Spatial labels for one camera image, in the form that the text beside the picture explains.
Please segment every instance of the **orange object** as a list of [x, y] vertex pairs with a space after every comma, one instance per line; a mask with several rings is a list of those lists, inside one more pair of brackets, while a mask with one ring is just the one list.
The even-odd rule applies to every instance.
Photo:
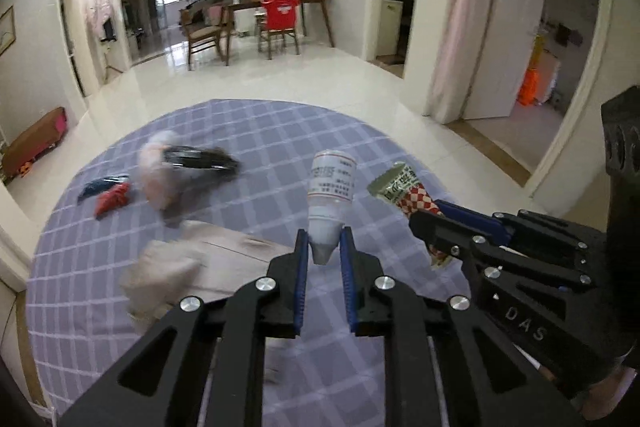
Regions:
[[33, 167], [33, 162], [27, 162], [22, 167], [20, 167], [20, 178], [24, 178], [29, 172], [31, 172], [31, 167]]
[[538, 83], [540, 82], [540, 76], [538, 70], [529, 69], [524, 75], [524, 82], [520, 87], [518, 93], [518, 102], [522, 105], [531, 105], [536, 97], [536, 91], [538, 90]]
[[98, 203], [95, 205], [95, 217], [98, 218], [110, 210], [129, 204], [127, 192], [129, 192], [130, 187], [131, 184], [129, 183], [120, 183], [98, 196]]

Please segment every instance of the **table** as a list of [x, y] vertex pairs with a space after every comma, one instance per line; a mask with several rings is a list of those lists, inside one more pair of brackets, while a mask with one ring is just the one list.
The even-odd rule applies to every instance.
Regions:
[[[242, 162], [242, 175], [217, 188], [194, 178], [180, 216], [165, 221], [138, 190], [129, 206], [100, 221], [93, 218], [94, 200], [76, 205], [81, 187], [99, 176], [129, 171], [135, 188], [138, 150], [168, 128], [185, 143], [228, 150]], [[54, 406], [64, 412], [137, 339], [118, 280], [148, 241], [176, 239], [183, 217], [293, 247], [297, 229], [306, 224], [312, 158], [327, 148], [346, 150], [358, 161], [348, 217], [357, 247], [379, 256], [388, 274], [423, 295], [444, 300], [466, 292], [457, 265], [432, 271], [403, 214], [367, 193], [376, 176], [407, 160], [434, 198], [448, 198], [433, 174], [382, 133], [309, 105], [201, 103], [145, 125], [95, 158], [75, 176], [44, 229], [26, 313], [36, 366]], [[302, 336], [286, 349], [284, 381], [265, 386], [265, 427], [384, 424], [383, 342], [350, 334], [338, 257], [309, 269]]]
[[[326, 0], [300, 0], [300, 15], [302, 19], [302, 33], [306, 37], [306, 23], [305, 23], [305, 4], [319, 4], [322, 10], [322, 16], [324, 18], [324, 25], [326, 26], [326, 32], [329, 37], [329, 45], [335, 48], [334, 33], [331, 30], [331, 23], [329, 22], [329, 13], [326, 9]], [[231, 44], [231, 31], [234, 26], [234, 13], [238, 10], [249, 10], [251, 8], [256, 9], [261, 7], [259, 0], [245, 0], [235, 4], [229, 4], [225, 6], [226, 13], [226, 59], [225, 66], [229, 65], [229, 49]]]

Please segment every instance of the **metal screw head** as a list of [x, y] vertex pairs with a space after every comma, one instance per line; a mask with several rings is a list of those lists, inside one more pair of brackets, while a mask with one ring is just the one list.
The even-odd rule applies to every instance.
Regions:
[[471, 306], [471, 301], [463, 295], [454, 295], [449, 299], [449, 306], [459, 312], [463, 312], [464, 310], [469, 309], [469, 306]]
[[271, 277], [260, 277], [260, 279], [255, 282], [255, 287], [261, 292], [268, 292], [276, 287], [276, 281]]
[[183, 312], [194, 312], [200, 307], [200, 299], [197, 297], [185, 297], [180, 301], [180, 309]]
[[396, 285], [396, 281], [391, 279], [391, 277], [383, 275], [382, 277], [378, 277], [373, 284], [375, 284], [379, 290], [390, 290]]
[[498, 277], [500, 277], [500, 270], [493, 266], [488, 266], [484, 269], [484, 276], [488, 279], [498, 279]]

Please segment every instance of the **white tile floor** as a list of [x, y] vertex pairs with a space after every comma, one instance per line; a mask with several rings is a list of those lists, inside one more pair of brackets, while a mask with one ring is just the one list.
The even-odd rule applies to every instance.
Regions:
[[523, 190], [455, 133], [399, 102], [402, 80], [342, 51], [304, 42], [257, 53], [254, 38], [234, 39], [229, 67], [213, 50], [194, 56], [186, 49], [140, 64], [88, 99], [88, 112], [62, 144], [40, 159], [9, 191], [38, 227], [43, 227], [72, 177], [110, 144], [172, 110], [212, 98], [258, 98], [319, 105], [380, 129], [430, 168], [458, 203], [480, 212], [542, 211]]
[[181, 44], [185, 40], [184, 34], [178, 25], [170, 26], [169, 28], [160, 30], [158, 33], [142, 37], [140, 49], [129, 43], [132, 63], [139, 64], [151, 57], [168, 53], [172, 46]]
[[481, 118], [468, 123], [533, 172], [556, 137], [562, 115], [546, 103], [525, 107], [516, 102], [506, 118]]

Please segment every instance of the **wooden dining table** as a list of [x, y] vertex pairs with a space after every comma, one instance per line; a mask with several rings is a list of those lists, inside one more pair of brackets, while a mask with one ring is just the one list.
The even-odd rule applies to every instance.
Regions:
[[[326, 0], [300, 0], [300, 18], [302, 20], [302, 33], [306, 37], [306, 21], [305, 21], [305, 4], [319, 4], [320, 9], [322, 10], [322, 16], [324, 17], [324, 25], [326, 26], [326, 32], [329, 37], [329, 45], [332, 48], [335, 48], [334, 43], [334, 33], [331, 30], [331, 23], [329, 22], [329, 13], [326, 9]], [[244, 0], [234, 4], [228, 4], [225, 6], [226, 13], [226, 57], [225, 57], [225, 66], [229, 65], [229, 53], [230, 53], [230, 44], [231, 44], [231, 32], [233, 31], [234, 26], [234, 13], [238, 10], [249, 10], [260, 8], [262, 4], [260, 4], [259, 0]]]

